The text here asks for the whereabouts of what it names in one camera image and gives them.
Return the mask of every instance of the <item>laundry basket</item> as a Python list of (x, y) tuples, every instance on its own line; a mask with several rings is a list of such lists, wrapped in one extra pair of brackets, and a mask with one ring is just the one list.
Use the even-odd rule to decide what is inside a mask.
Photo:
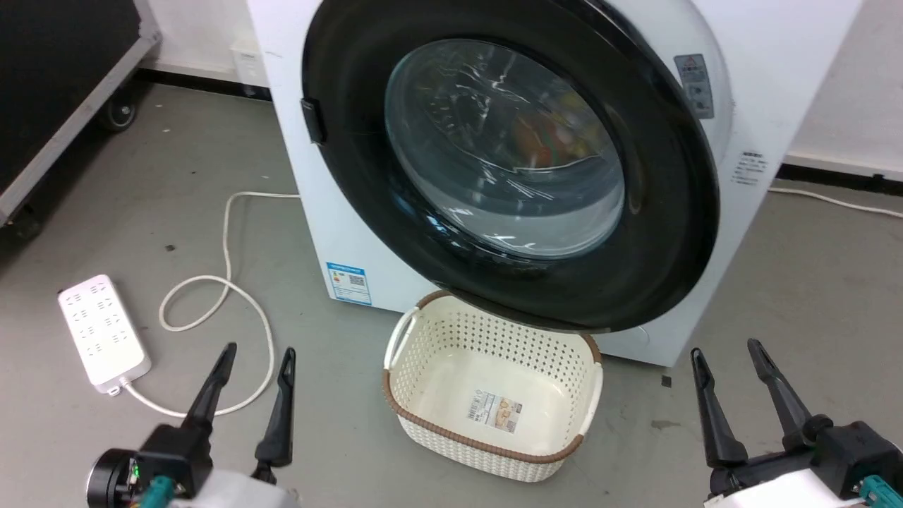
[(588, 335), (511, 323), (439, 291), (398, 321), (383, 390), (417, 443), (493, 475), (539, 482), (590, 427), (601, 356)]

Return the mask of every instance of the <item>gray floor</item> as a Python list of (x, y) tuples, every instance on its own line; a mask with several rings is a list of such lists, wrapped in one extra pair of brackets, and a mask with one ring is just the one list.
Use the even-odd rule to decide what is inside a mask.
[[(166, 417), (127, 394), (87, 383), (55, 294), (98, 273), (118, 284), (154, 367), (137, 384), (186, 408), (226, 341), (239, 344), (222, 402), (242, 400), (265, 368), (259, 320), (230, 297), (183, 334), (156, 322), (178, 281), (222, 274), (223, 206), (236, 191), (291, 192), (272, 107), (158, 86), (136, 124), (67, 155), (49, 183), (42, 235), (0, 244), (0, 491), (8, 506), (80, 506), (85, 474), (108, 447), (137, 447)], [(903, 200), (819, 188), (903, 211)], [(294, 464), (278, 475), (305, 506), (700, 506), (707, 494), (690, 367), (605, 361), (591, 434), (561, 471), (519, 484), (460, 466), (404, 434), (380, 391), (380, 363), (397, 315), (329, 300), (298, 202), (237, 207), (238, 283), (257, 296), (280, 347), (297, 348)], [(169, 251), (166, 246), (175, 250)], [(694, 337), (709, 358), (737, 436), (753, 453), (780, 448), (777, 417), (749, 364), (758, 337), (809, 408), (865, 419), (903, 441), (903, 221), (807, 198), (770, 195)], [(219, 288), (180, 298), (172, 320), (207, 309)], [(661, 375), (673, 377), (670, 389)], [(251, 471), (275, 391), (218, 419), (217, 466)]]

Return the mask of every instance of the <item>washing machine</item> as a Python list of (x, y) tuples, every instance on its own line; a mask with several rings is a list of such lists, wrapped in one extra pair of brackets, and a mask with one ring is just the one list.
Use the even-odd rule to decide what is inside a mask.
[(860, 3), (250, 12), (331, 297), (403, 312), (439, 287), (670, 366)]

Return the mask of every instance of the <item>black baseboard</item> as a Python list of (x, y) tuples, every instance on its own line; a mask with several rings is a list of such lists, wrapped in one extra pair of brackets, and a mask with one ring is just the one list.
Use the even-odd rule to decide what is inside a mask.
[[(266, 101), (273, 100), (270, 97), (270, 89), (265, 87), (243, 85), (234, 81), (199, 78), (187, 74), (176, 74), (175, 72), (140, 69), (135, 74), (135, 79), (236, 97), (247, 97)], [(793, 180), (796, 182), (819, 183), (822, 185), (843, 187), (868, 193), (903, 196), (903, 182), (887, 180), (882, 174), (861, 176), (858, 174), (837, 173), (835, 171), (826, 171), (824, 169), (815, 169), (813, 167), (801, 165), (784, 164), (777, 170), (777, 178), (782, 180)]]

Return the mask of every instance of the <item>white power strip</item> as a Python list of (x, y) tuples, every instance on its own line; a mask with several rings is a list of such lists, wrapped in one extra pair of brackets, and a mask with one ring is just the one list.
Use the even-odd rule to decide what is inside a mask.
[(88, 380), (111, 396), (151, 370), (135, 327), (106, 275), (62, 291), (60, 308), (79, 350)]

